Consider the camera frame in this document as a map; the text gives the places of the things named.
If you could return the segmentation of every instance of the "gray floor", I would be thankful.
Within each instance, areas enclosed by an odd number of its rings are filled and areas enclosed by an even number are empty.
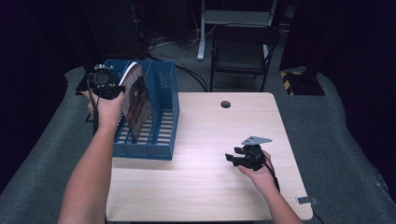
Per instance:
[[[282,44],[276,49],[264,91],[276,98],[308,195],[319,200],[314,211],[326,223],[396,223],[396,205],[381,175],[348,132],[343,105],[329,79],[318,75],[325,96],[286,94],[277,71]],[[191,47],[165,44],[151,53],[166,61],[174,60],[167,56],[178,58],[208,84],[210,46],[206,45],[202,62],[196,60],[197,50],[198,43]],[[88,100],[74,92],[84,71],[76,68],[65,75],[69,88],[64,101],[0,196],[0,223],[54,223],[57,219],[64,186],[92,137],[92,124],[84,122]],[[202,91],[180,70],[177,85],[179,91]],[[305,223],[319,221],[313,217]]]

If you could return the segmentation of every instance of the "white desk leg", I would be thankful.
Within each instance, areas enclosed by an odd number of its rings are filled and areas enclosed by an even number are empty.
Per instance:
[[[198,56],[197,60],[202,61],[205,56],[205,0],[202,0],[202,8],[201,8],[201,40],[199,42],[198,48]]]

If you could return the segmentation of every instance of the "magazine cover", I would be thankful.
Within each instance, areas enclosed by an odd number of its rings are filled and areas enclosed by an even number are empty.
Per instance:
[[[131,63],[120,81],[120,86],[125,86],[122,114],[128,122],[134,140],[137,141],[144,122],[151,115],[149,92],[142,65]]]

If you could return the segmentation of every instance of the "black chair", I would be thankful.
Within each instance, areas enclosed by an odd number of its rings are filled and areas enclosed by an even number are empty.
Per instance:
[[[215,72],[248,74],[254,75],[253,78],[263,75],[260,88],[263,91],[278,40],[279,32],[271,26],[218,25],[213,34],[209,91],[213,88]]]

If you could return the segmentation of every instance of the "desk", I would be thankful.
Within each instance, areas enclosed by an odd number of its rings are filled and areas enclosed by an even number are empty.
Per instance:
[[[172,161],[113,159],[109,221],[238,221],[271,219],[268,205],[225,153],[251,135],[272,156],[280,190],[301,219],[312,217],[276,101],[263,92],[181,92]],[[220,103],[229,101],[231,107]]]
[[[205,24],[227,24],[242,23],[251,25],[271,25],[274,17],[277,0],[272,0],[269,12],[259,11],[227,11],[227,10],[206,10],[205,0],[201,4],[201,38],[198,48],[197,60],[202,61],[205,57]]]

